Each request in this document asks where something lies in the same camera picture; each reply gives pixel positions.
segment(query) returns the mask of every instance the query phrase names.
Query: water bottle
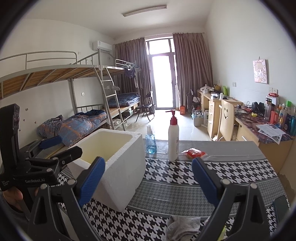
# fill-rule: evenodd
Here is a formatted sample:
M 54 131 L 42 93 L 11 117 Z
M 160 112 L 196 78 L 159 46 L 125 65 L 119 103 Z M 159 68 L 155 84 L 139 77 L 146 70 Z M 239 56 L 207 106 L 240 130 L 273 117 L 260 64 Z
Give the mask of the water bottle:
M 147 134 L 146 134 L 146 151 L 149 154 L 154 154 L 157 152 L 155 135 L 152 133 L 151 126 L 147 126 Z

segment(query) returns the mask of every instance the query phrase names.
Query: red package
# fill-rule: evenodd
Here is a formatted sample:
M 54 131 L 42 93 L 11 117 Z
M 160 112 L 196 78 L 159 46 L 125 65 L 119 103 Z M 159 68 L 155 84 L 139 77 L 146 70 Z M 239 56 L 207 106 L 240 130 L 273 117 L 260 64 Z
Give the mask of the red package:
M 203 155 L 206 154 L 205 152 L 200 151 L 200 150 L 195 149 L 195 148 L 190 148 L 189 150 L 185 150 L 182 153 L 186 153 L 187 154 L 187 157 L 189 159 L 194 159 L 196 157 L 201 157 L 201 156 L 203 156 Z

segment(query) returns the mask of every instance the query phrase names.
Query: smiley face on chair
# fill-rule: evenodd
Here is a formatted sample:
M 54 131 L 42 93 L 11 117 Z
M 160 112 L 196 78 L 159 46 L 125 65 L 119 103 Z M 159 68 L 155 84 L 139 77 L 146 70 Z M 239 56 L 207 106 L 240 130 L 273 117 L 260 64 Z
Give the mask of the smiley face on chair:
M 225 120 L 228 118 L 228 114 L 227 114 L 227 116 L 225 115 L 225 113 L 228 113 L 228 109 L 226 109 L 226 108 L 224 108 L 224 118 L 225 118 Z

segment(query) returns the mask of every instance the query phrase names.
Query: paper document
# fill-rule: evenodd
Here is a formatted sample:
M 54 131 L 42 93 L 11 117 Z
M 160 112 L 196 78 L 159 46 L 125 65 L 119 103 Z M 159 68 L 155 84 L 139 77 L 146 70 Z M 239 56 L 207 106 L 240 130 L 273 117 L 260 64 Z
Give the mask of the paper document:
M 270 137 L 277 144 L 280 144 L 281 137 L 282 137 L 283 134 L 285 134 L 284 131 L 282 131 L 281 129 L 277 128 L 273 124 L 257 125 L 257 127 L 259 128 L 259 131 L 258 131 L 259 133 Z

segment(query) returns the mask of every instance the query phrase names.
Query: curtain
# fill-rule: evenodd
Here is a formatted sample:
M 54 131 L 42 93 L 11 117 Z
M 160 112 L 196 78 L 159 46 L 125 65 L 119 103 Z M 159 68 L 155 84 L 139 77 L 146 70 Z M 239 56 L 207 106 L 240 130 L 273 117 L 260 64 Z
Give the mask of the curtain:
M 186 106 L 190 89 L 213 86 L 212 64 L 202 33 L 177 33 L 173 39 L 180 105 Z
M 136 64 L 140 67 L 138 75 L 139 90 L 143 103 L 144 97 L 151 91 L 149 60 L 144 38 L 134 39 L 115 45 L 115 56 L 118 59 Z M 134 79 L 126 77 L 124 74 L 117 76 L 117 84 L 120 93 L 136 92 Z

